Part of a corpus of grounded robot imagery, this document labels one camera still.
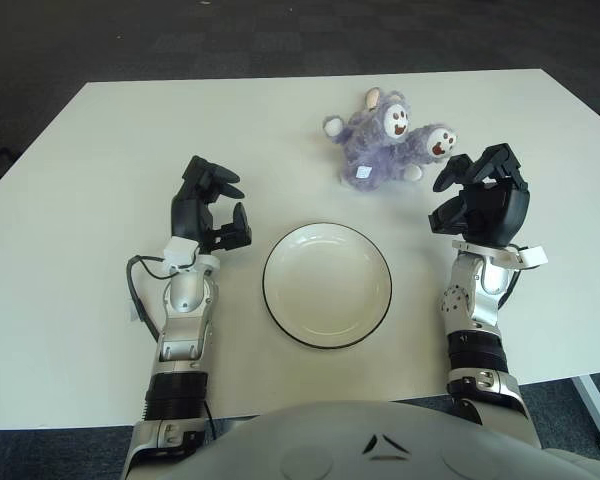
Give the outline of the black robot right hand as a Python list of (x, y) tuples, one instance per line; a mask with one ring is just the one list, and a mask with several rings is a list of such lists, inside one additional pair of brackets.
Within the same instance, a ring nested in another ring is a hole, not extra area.
[(508, 246), (522, 227), (530, 203), (520, 167), (506, 143), (487, 147), (476, 161), (466, 154), (452, 156), (433, 190), (442, 192), (453, 184), (461, 189), (428, 216), (431, 231), (460, 235), (482, 246)]

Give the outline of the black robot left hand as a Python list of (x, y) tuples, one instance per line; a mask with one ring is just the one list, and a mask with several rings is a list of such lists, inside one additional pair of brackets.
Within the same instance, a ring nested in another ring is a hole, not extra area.
[(193, 156), (183, 175), (183, 183), (171, 201), (171, 234), (197, 241), (201, 254), (249, 246), (252, 232), (241, 202), (233, 209), (232, 222), (215, 229), (209, 206), (220, 196), (243, 199), (235, 184), (240, 177), (218, 164)]

